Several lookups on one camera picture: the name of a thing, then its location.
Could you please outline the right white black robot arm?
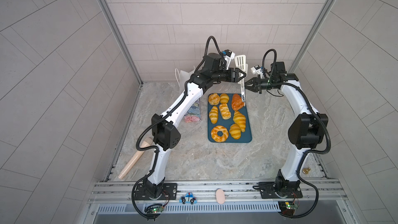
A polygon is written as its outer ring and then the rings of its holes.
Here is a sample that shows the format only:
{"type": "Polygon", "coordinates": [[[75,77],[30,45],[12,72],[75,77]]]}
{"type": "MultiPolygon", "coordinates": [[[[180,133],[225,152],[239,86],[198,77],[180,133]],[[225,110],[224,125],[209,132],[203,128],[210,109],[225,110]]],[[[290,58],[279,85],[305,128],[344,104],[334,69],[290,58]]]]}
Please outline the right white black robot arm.
{"type": "Polygon", "coordinates": [[[328,117],[316,111],[302,91],[295,74],[285,70],[283,62],[274,61],[271,70],[261,67],[261,73],[245,83],[247,90],[261,93],[271,89],[280,89],[288,99],[296,116],[288,129],[291,143],[287,160],[278,171],[275,182],[260,182],[254,188],[260,190],[262,198],[301,198],[301,170],[310,153],[327,154],[331,148],[328,130],[328,117]]]}

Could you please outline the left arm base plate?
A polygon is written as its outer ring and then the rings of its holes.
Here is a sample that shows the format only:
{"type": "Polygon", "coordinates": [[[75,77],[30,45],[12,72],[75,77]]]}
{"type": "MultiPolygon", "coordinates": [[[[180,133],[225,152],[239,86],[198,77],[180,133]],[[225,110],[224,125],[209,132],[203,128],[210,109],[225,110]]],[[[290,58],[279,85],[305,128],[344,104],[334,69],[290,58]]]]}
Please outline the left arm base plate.
{"type": "Polygon", "coordinates": [[[175,200],[177,187],[177,183],[140,183],[133,192],[134,200],[175,200]]]}

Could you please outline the ring shaped donut bread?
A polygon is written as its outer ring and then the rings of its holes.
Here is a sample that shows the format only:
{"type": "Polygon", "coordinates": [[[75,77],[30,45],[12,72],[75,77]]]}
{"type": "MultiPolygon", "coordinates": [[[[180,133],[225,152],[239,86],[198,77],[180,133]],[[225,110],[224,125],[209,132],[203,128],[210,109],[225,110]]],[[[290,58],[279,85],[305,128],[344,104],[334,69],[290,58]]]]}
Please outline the ring shaped donut bread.
{"type": "Polygon", "coordinates": [[[215,126],[211,132],[211,138],[217,143],[225,142],[229,137],[229,132],[227,128],[222,125],[215,126]]]}

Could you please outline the metal tongs with white tips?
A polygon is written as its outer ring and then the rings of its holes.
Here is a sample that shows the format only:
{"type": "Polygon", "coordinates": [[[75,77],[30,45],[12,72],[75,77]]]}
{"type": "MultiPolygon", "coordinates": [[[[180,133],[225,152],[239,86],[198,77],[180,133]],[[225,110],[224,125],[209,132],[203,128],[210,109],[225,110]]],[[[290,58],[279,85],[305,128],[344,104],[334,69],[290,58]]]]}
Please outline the metal tongs with white tips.
{"type": "Polygon", "coordinates": [[[247,76],[246,56],[245,55],[235,56],[234,61],[235,61],[235,66],[245,73],[244,77],[238,82],[238,84],[240,85],[241,89],[241,99],[244,105],[246,105],[245,81],[244,81],[244,78],[247,76]]]}

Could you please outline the small bottom striped croissant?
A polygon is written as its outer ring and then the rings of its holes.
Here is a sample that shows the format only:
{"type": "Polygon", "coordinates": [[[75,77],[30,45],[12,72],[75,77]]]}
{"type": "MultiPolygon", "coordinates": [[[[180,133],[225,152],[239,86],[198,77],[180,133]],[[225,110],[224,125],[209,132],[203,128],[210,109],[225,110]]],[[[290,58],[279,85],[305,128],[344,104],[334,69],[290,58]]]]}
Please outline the small bottom striped croissant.
{"type": "Polygon", "coordinates": [[[236,123],[230,126],[229,133],[230,136],[235,140],[239,140],[241,138],[241,129],[236,123]]]}

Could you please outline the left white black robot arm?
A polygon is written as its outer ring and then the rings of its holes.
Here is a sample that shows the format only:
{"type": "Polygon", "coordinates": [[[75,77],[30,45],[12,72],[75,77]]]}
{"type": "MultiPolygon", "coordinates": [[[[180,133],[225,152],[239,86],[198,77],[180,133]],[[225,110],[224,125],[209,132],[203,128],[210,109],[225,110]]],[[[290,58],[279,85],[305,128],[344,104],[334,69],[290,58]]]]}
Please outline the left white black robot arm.
{"type": "Polygon", "coordinates": [[[153,115],[151,125],[138,137],[136,149],[146,151],[154,149],[152,168],[143,178],[137,180],[132,188],[132,201],[140,182],[151,198],[157,199],[163,191],[165,167],[173,149],[181,139],[177,130],[179,123],[193,103],[214,84],[221,82],[238,83],[247,74],[239,68],[230,68],[232,52],[221,52],[215,37],[207,39],[201,63],[184,83],[184,91],[178,99],[161,115],[153,115]]]}

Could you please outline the floral paper gift bag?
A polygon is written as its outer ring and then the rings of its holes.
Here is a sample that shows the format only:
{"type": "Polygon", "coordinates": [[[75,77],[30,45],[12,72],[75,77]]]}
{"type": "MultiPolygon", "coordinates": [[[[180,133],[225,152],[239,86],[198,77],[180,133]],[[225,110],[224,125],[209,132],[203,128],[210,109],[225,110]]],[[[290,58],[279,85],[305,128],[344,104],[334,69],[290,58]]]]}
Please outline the floral paper gift bag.
{"type": "MultiPolygon", "coordinates": [[[[179,85],[179,94],[180,97],[177,100],[178,102],[184,96],[184,90],[188,88],[192,88],[191,85],[186,87],[186,81],[188,81],[191,75],[194,73],[195,67],[190,72],[186,72],[183,70],[175,69],[175,76],[179,85]]],[[[184,99],[183,103],[179,106],[179,108],[175,111],[177,113],[177,120],[184,122],[199,122],[201,121],[201,109],[200,109],[200,101],[198,97],[194,97],[194,92],[188,92],[188,96],[184,99]]]]}

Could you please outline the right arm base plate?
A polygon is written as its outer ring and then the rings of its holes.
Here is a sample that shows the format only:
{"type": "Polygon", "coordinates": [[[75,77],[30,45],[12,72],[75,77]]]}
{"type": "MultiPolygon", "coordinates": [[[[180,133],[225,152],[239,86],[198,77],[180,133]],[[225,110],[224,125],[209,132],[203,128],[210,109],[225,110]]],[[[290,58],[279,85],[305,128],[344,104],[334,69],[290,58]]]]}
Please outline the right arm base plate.
{"type": "Polygon", "coordinates": [[[293,182],[259,182],[256,188],[262,199],[303,198],[300,181],[293,182]]]}

